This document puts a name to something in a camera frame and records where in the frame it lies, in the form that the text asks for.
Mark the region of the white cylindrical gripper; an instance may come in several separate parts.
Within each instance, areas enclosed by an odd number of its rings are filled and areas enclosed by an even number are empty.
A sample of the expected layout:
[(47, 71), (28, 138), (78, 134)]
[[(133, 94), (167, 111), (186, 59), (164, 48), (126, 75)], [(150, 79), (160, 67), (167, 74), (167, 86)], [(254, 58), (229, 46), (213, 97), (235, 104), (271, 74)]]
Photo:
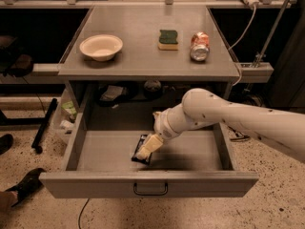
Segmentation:
[(163, 145), (163, 139), (178, 137), (185, 131), (197, 130), (207, 126), (206, 122), (195, 121), (186, 115), (181, 104), (163, 112), (153, 112), (155, 134), (149, 134), (139, 156), (145, 158)]

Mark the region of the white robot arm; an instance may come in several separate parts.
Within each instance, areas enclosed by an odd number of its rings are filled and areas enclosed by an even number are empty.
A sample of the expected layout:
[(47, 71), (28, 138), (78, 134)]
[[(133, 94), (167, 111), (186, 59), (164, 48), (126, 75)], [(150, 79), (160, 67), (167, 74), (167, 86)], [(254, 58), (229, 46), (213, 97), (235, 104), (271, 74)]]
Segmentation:
[(200, 88), (187, 91), (180, 104), (154, 114), (154, 133), (148, 135), (135, 157), (145, 160), (165, 141), (216, 123), (305, 162), (304, 114), (233, 103)]

